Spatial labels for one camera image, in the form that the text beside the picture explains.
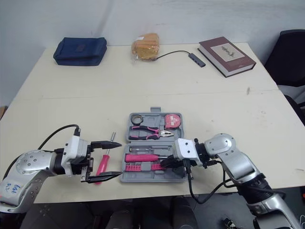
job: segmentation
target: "book illustration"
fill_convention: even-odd
[[[236,48],[234,48],[230,43],[220,44],[211,49],[220,56],[225,62],[233,61],[244,57]]]

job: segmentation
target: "tool kit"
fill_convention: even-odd
[[[160,162],[174,153],[174,141],[183,138],[180,113],[131,113],[123,154],[121,182],[184,182],[184,167],[163,168]]]

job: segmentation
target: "maroon book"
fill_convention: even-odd
[[[199,42],[199,51],[225,76],[253,69],[256,62],[225,37]]]

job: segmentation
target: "blue bag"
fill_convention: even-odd
[[[65,37],[53,55],[58,65],[96,66],[107,50],[105,38]]]

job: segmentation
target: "table surface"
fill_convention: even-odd
[[[195,53],[198,67],[185,53],[155,62],[134,62],[130,46],[108,47],[99,66],[57,65],[47,49],[36,63],[0,122],[0,176],[21,153],[36,149],[55,129],[78,124],[81,138],[126,144],[126,125],[133,112],[183,114],[185,138],[201,142],[229,133],[238,148],[262,171],[273,188],[304,185],[305,128],[283,94],[246,43],[236,44],[252,57],[254,69],[224,78],[198,51],[197,44],[162,45],[160,54],[174,50]],[[59,148],[72,130],[58,133],[45,149]],[[105,151],[96,150],[94,172]],[[120,171],[123,147],[110,151],[108,171]],[[194,193],[208,193],[222,181],[222,169],[193,168]],[[232,192],[235,189],[220,189]],[[80,176],[48,178],[36,203],[188,195],[187,183],[121,183],[100,186],[80,182]]]

